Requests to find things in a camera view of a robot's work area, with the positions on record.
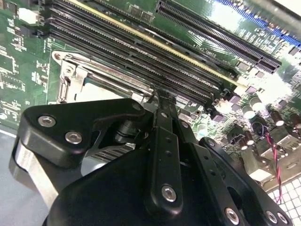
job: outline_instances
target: capacitor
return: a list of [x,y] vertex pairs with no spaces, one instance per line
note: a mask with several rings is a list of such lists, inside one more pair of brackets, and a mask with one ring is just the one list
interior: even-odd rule
[[290,119],[294,128],[301,129],[301,117],[298,114],[291,114]]
[[264,109],[264,105],[258,97],[253,97],[250,99],[250,105],[254,111],[258,112]]
[[243,116],[245,119],[251,119],[255,116],[255,112],[250,105],[245,105],[242,107]]
[[284,121],[278,111],[272,111],[270,113],[270,116],[271,116],[272,120],[274,121],[274,123],[276,124],[276,126],[283,126]]
[[242,139],[238,142],[238,144],[239,144],[239,147],[240,147],[240,149],[241,149],[242,151],[248,148],[248,143],[247,143],[247,140],[246,140],[245,137],[242,138]]
[[253,136],[252,136],[251,132],[247,130],[244,132],[244,135],[245,135],[246,143],[248,145],[253,145],[254,140],[253,140]]
[[206,137],[208,135],[208,128],[207,128],[207,124],[205,123],[201,123],[198,126],[198,135],[200,137]]

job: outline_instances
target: integrated circuit chip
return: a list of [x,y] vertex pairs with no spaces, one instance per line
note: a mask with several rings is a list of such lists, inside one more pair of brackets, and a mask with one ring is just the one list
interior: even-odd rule
[[18,6],[13,3],[13,2],[9,2],[6,4],[6,9],[8,9],[9,11],[11,11],[14,15],[17,15],[18,12]]
[[256,88],[254,88],[253,86],[250,86],[250,87],[246,90],[246,93],[249,94],[249,95],[253,95],[256,91],[257,91]]
[[132,14],[135,17],[141,17],[142,10],[136,6],[130,5],[128,11],[130,12],[130,14]]
[[237,67],[242,71],[246,71],[249,69],[249,65],[245,64],[244,62],[239,62],[237,64]]
[[256,76],[257,76],[258,78],[263,78],[263,77],[264,77],[264,73],[263,73],[263,72],[257,72],[257,73],[256,73]]
[[146,13],[146,12],[142,12],[142,16],[141,18],[147,22],[152,22],[152,20],[154,19],[154,16],[149,14],[149,13]]
[[279,103],[278,103],[281,107],[285,107],[287,105],[287,102],[285,100],[281,100]]
[[239,109],[241,109],[241,107],[238,106],[238,105],[233,105],[232,106],[232,110],[235,111],[235,112],[237,112]]
[[298,53],[300,51],[300,49],[298,49],[297,47],[293,47],[288,54],[294,56],[296,53]]

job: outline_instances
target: expansion slot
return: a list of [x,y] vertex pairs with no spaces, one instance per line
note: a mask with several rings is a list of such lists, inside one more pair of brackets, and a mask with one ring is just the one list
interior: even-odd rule
[[199,51],[192,45],[158,29],[157,27],[154,27],[154,26],[148,24],[147,22],[145,22],[141,19],[138,19],[138,18],[132,16],[130,13],[127,13],[126,11],[123,11],[113,5],[110,5],[108,2],[106,2],[104,0],[91,0],[89,2],[85,2],[85,4],[92,6],[92,7],[95,6],[95,4],[97,4],[98,6],[100,6],[98,8],[100,10],[102,10],[102,12],[111,12],[111,13],[114,13],[118,16],[125,18],[127,21],[130,21],[132,24],[134,24],[138,28],[138,30],[143,31],[150,36],[159,38],[160,40],[162,40],[164,42],[167,42],[169,46],[172,46],[174,49],[180,51],[181,53],[185,53],[185,54],[189,55],[190,57],[195,58],[205,64],[212,65],[212,63],[213,63],[213,64],[225,69],[226,71],[232,73],[234,77],[237,76],[237,72],[231,66],[229,66],[222,60],[219,60],[217,58],[214,58],[210,55],[207,55],[207,54]]
[[162,43],[162,42],[160,42],[160,41],[158,41],[154,38],[151,38],[148,35],[140,32],[140,31],[138,31],[138,30],[136,30],[132,27],[129,27],[129,26],[121,23],[120,21],[117,21],[117,20],[109,17],[108,15],[99,12],[96,9],[93,9],[93,8],[91,8],[91,7],[85,5],[85,4],[83,4],[83,3],[81,3],[77,0],[66,0],[66,2],[71,3],[75,7],[81,8],[82,10],[86,11],[86,13],[90,13],[92,15],[97,16],[99,20],[107,21],[107,22],[111,23],[112,26],[115,26],[119,29],[122,29],[122,30],[124,30],[124,31],[126,31],[126,32],[128,32],[132,35],[135,35],[135,36],[143,39],[144,41],[147,41],[147,42],[153,44],[154,46],[156,46],[158,48],[161,48],[161,49],[163,49],[163,50],[165,50],[165,51],[167,51],[167,52],[169,52],[173,55],[176,55],[177,57],[182,58],[183,60],[186,60],[186,61],[202,68],[203,70],[207,71],[208,73],[211,73],[211,74],[213,74],[217,77],[223,78],[224,80],[229,81],[229,82],[235,84],[236,86],[240,86],[240,87],[243,87],[243,88],[246,89],[245,86],[243,86],[243,85],[233,81],[232,79],[224,76],[223,74],[221,74],[220,72],[217,72],[216,70],[212,69],[211,67],[207,66],[206,64],[204,64],[204,63],[202,63],[202,62],[200,62],[200,61],[198,61],[194,58],[191,58],[191,57],[189,57],[189,56],[187,56],[183,53],[180,53],[179,51],[173,49],[172,47],[170,47],[170,46],[168,46],[168,45],[166,45],[166,44],[164,44],[164,43]]
[[171,0],[159,0],[156,12],[266,72],[273,73],[281,66],[281,62],[261,49],[202,18],[178,3]]

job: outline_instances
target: silver screw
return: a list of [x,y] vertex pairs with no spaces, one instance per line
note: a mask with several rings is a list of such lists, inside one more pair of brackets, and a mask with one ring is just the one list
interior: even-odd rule
[[43,115],[38,118],[38,123],[43,127],[53,127],[56,124],[56,121],[51,116]]
[[169,202],[174,202],[177,199],[177,195],[171,186],[164,185],[161,192],[163,197]]
[[266,213],[267,213],[269,220],[271,222],[273,222],[274,224],[277,224],[277,219],[276,219],[275,215],[270,211],[266,211]]
[[64,69],[64,74],[66,76],[72,76],[74,74],[74,69],[71,66],[67,66]]
[[188,124],[186,122],[184,122],[184,121],[182,121],[182,126],[184,126],[185,128],[189,127]]
[[234,225],[239,224],[239,218],[238,218],[236,212],[234,212],[233,209],[226,208],[225,213],[226,213],[227,218],[232,222],[232,224],[234,224]]
[[208,144],[209,144],[211,147],[214,147],[214,146],[215,146],[215,143],[214,143],[212,140],[208,140]]
[[141,110],[140,105],[137,104],[137,103],[132,104],[132,106],[133,106],[134,109],[136,109],[136,110],[138,110],[138,111]]
[[162,112],[161,115],[162,115],[164,118],[168,118],[168,115],[165,114],[164,112]]
[[278,214],[278,217],[280,218],[280,220],[282,220],[283,223],[287,224],[288,225],[288,221],[287,219],[282,215],[282,213],[277,213]]
[[148,137],[149,137],[149,133],[148,133],[148,132],[145,132],[145,133],[144,133],[143,139],[146,139],[146,138],[148,138]]
[[74,131],[70,131],[70,132],[66,133],[65,139],[66,139],[66,141],[68,141],[69,143],[71,143],[73,145],[77,145],[83,140],[81,134],[79,134],[78,132],[74,132]]

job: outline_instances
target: surface-mount component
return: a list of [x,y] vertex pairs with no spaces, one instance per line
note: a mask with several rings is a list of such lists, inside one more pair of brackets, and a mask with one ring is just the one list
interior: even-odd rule
[[295,56],[296,53],[298,53],[299,51],[300,51],[300,49],[294,46],[294,47],[288,52],[288,54],[290,54],[290,55],[292,55],[292,56]]
[[7,2],[6,3],[6,9],[8,9],[10,12],[12,12],[14,15],[17,14],[18,12],[18,6],[17,4],[13,3],[13,2]]
[[237,64],[237,68],[240,69],[240,70],[242,70],[242,71],[248,70],[249,67],[250,67],[250,66],[247,65],[247,64],[245,64],[244,62],[239,62],[239,63]]
[[283,126],[284,121],[278,111],[272,111],[270,113],[270,116],[271,116],[272,120],[274,121],[274,123],[276,124],[276,126]]
[[253,86],[250,86],[250,87],[246,90],[246,93],[249,94],[249,95],[253,95],[256,91],[257,91],[256,88],[254,88]]
[[232,106],[232,110],[235,111],[235,112],[237,112],[237,111],[240,110],[240,109],[241,109],[241,107],[240,107],[239,105],[237,105],[237,104],[234,104],[234,105]]
[[151,23],[152,20],[154,19],[154,16],[147,12],[142,12],[141,19],[148,23]]
[[257,76],[258,78],[262,79],[262,78],[264,77],[264,73],[261,72],[261,71],[258,71],[258,72],[256,73],[256,76]]
[[128,10],[129,10],[130,14],[132,14],[133,16],[141,17],[142,10],[139,9],[137,6],[130,5]]
[[281,107],[285,107],[287,105],[287,101],[285,100],[280,100],[278,103]]
[[231,104],[237,104],[241,100],[241,97],[234,92],[229,92],[224,96],[223,99],[227,100]]
[[294,113],[290,115],[291,122],[296,129],[301,129],[301,117]]
[[243,117],[245,119],[251,119],[255,116],[255,112],[250,105],[245,105],[242,107]]

